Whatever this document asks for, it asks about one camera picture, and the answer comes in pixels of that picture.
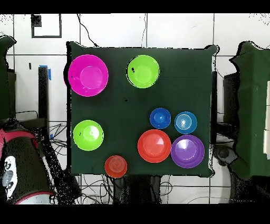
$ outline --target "dark blue bowl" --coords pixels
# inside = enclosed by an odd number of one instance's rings
[[[164,129],[169,126],[171,122],[170,112],[164,108],[157,108],[152,111],[150,115],[150,123],[157,129]]]

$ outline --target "pink bowl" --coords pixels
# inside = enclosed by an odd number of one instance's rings
[[[69,83],[72,90],[81,96],[99,94],[106,87],[108,78],[107,67],[97,56],[84,54],[71,62]]]

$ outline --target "green tablecloth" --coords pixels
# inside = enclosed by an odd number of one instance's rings
[[[245,180],[254,175],[270,176],[270,160],[263,153],[270,50],[258,49],[251,42],[244,42],[232,62],[240,72],[237,93],[240,130],[236,145],[239,158],[231,168]]]
[[[7,81],[7,64],[6,52],[16,41],[10,36],[0,36],[0,94],[1,94],[1,110],[0,120],[9,118],[9,94]]]
[[[212,56],[217,47],[206,50],[156,48],[84,48],[71,42],[72,60],[82,54],[94,54],[109,71],[106,88],[97,96],[82,97],[71,91],[71,173],[104,174],[104,163],[112,155],[121,155],[128,164],[127,174],[211,176],[208,168],[210,94]],[[126,66],[135,56],[149,55],[157,60],[160,77],[150,88],[138,89],[126,78]],[[198,126],[192,133],[201,139],[205,157],[195,168],[178,167],[171,156],[161,163],[148,163],[137,149],[140,135],[153,129],[149,116],[164,107],[171,113],[171,124],[163,131],[171,142],[181,136],[174,128],[174,118],[182,111],[195,114]],[[72,132],[85,119],[98,122],[104,131],[102,145],[94,151],[80,150]]]

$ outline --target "lime green bowl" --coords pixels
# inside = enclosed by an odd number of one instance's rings
[[[137,88],[148,88],[154,85],[158,77],[158,63],[150,56],[138,55],[127,66],[127,78]]]
[[[74,128],[73,139],[81,150],[92,151],[97,149],[103,142],[104,132],[97,122],[83,120]]]

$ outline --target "bowl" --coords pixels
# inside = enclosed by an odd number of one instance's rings
[[[181,112],[175,118],[175,128],[181,134],[190,134],[196,129],[196,127],[197,119],[191,112]]]
[[[104,168],[111,178],[121,178],[125,175],[128,166],[122,156],[113,155],[106,160]]]
[[[108,83],[108,70],[97,56],[84,54],[75,58],[69,67],[68,80],[71,89],[84,97],[95,96]]]
[[[169,126],[171,122],[170,112],[164,108],[156,108],[150,115],[150,123],[157,129],[164,129]]]
[[[148,130],[138,140],[138,151],[145,161],[149,163],[160,163],[170,154],[170,138],[161,130]]]
[[[83,120],[75,126],[73,139],[77,147],[81,150],[92,151],[102,144],[104,132],[97,122]]]
[[[159,77],[157,61],[148,55],[138,55],[127,66],[127,78],[137,88],[148,88],[156,83]]]
[[[204,158],[205,148],[200,139],[193,135],[178,137],[171,147],[171,158],[182,168],[193,168]]]

